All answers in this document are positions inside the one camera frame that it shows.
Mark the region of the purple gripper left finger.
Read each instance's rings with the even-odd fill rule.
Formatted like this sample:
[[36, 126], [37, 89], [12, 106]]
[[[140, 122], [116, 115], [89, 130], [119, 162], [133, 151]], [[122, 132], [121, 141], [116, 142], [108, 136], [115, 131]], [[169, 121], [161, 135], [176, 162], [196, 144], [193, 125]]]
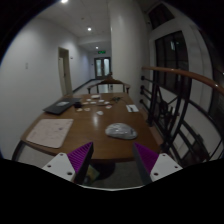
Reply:
[[43, 167], [43, 170], [70, 182], [82, 184], [93, 152], [94, 148], [92, 142], [68, 154], [60, 152]]

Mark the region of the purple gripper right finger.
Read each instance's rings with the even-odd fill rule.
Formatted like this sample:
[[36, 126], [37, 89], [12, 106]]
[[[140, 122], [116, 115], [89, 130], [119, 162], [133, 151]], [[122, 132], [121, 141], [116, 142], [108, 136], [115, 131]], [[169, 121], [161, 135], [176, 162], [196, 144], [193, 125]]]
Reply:
[[168, 154], [157, 154], [139, 143], [133, 144], [132, 151], [144, 185], [182, 169]]

